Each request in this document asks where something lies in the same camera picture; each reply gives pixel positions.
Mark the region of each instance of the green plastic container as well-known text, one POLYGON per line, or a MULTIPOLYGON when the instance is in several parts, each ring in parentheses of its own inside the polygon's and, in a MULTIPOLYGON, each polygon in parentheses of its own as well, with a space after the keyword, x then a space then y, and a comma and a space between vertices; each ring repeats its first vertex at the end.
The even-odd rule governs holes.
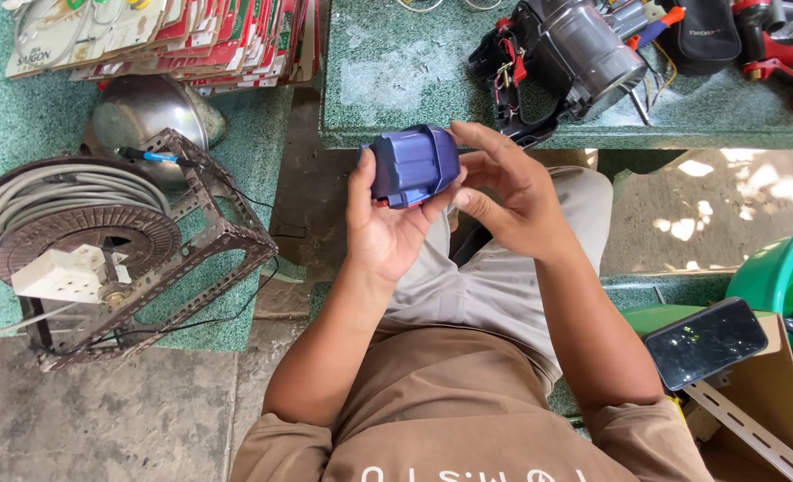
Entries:
POLYGON ((748 258, 730 280, 726 296, 741 297, 754 310, 790 315, 793 306, 793 235, 777 240, 748 258))

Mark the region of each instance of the white wire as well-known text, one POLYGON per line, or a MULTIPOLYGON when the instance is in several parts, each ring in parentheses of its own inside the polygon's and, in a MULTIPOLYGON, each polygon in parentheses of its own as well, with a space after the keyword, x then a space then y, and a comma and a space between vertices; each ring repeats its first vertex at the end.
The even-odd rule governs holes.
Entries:
POLYGON ((478 7, 477 5, 472 4, 471 0, 463 0, 463 1, 466 2, 468 5, 470 5, 471 7, 476 8, 479 11, 485 11, 485 10, 491 10, 492 8, 498 7, 498 5, 501 5, 501 2, 503 2, 504 0, 498 0, 497 4, 492 5, 490 7, 478 7))
POLYGON ((407 5, 405 2, 403 2, 402 0, 396 0, 396 2, 397 2, 398 4, 402 5, 402 6, 403 6, 403 7, 405 7, 407 10, 410 10, 410 11, 414 12, 415 14, 424 14, 424 13, 426 13, 426 12, 431 12, 431 11, 433 11, 433 10, 435 9, 435 7, 437 7, 437 6, 441 5, 441 3, 442 3, 442 2, 444 2, 444 1, 445 1, 445 0, 438 0, 438 1, 437 1, 437 2, 436 2, 436 3, 435 3, 433 6, 432 6, 432 7, 429 7, 429 8, 412 8, 412 7, 408 6, 408 5, 407 5))
POLYGON ((19 328, 26 327, 28 325, 32 325, 33 323, 36 323, 36 322, 40 322, 40 321, 48 318, 49 316, 56 315, 56 314, 58 314, 60 312, 65 312, 66 310, 70 309, 72 306, 75 306, 76 304, 78 304, 78 302, 73 301, 73 302, 71 302, 69 304, 65 304, 63 306, 60 306, 57 309, 51 310, 50 312, 42 313, 41 315, 36 315, 36 316, 34 316, 32 318, 28 318, 28 319, 24 320, 24 322, 16 323, 16 324, 14 324, 14 325, 12 325, 10 327, 1 328, 0 329, 0 334, 4 334, 4 333, 6 333, 8 331, 13 331, 15 329, 19 329, 19 328))

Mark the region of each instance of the perforated metal angle bar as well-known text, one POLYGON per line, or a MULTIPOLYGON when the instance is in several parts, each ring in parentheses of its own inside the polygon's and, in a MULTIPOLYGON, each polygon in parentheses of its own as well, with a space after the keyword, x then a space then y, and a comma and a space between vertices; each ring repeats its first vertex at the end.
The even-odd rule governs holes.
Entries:
MULTIPOLYGON (((226 168, 175 130, 165 129, 139 148, 152 152, 170 152, 179 158, 196 161, 220 175, 225 182, 235 186, 226 168)), ((140 329, 161 331, 180 326, 210 301, 230 290, 277 254, 277 245, 259 221, 257 214, 235 191, 215 179, 210 172, 189 167, 182 167, 182 171, 191 189, 171 203, 174 221, 178 222, 188 214, 201 209, 206 217, 206 226, 182 244, 179 252, 170 262, 134 279, 128 291, 107 304, 98 305, 96 312, 72 331, 60 336, 52 336, 44 323, 31 327, 29 335, 32 342, 46 348, 37 349, 39 365, 43 371, 141 353, 161 339, 164 334, 129 334, 130 332, 140 329), (217 195, 230 200, 234 219, 238 222, 231 221, 221 212, 215 200, 217 195), (179 303, 179 308, 159 323, 145 325, 135 321, 136 313, 143 310, 174 283, 184 279, 193 268, 207 258, 231 249, 242 249, 245 257, 218 281, 198 292, 193 298, 179 303), (112 341, 89 346, 109 337, 112 333, 114 334, 112 341)), ((38 311, 36 305, 36 303, 23 303, 25 315, 31 316, 32 313, 36 313, 38 311)))

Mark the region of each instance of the smartphone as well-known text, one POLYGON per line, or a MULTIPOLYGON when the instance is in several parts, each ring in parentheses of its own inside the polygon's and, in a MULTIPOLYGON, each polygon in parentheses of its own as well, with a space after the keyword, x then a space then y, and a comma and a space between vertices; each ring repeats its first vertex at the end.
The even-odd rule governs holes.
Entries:
POLYGON ((676 391, 763 351, 763 327, 741 298, 728 298, 643 336, 661 382, 676 391))

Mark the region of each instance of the black tool bag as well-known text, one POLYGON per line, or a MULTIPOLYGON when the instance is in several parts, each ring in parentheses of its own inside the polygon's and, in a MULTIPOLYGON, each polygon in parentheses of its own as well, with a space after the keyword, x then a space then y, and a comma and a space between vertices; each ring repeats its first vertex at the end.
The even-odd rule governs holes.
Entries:
POLYGON ((742 51, 727 0, 659 0, 666 11, 685 7, 685 17, 658 38, 682 75, 712 75, 742 51))

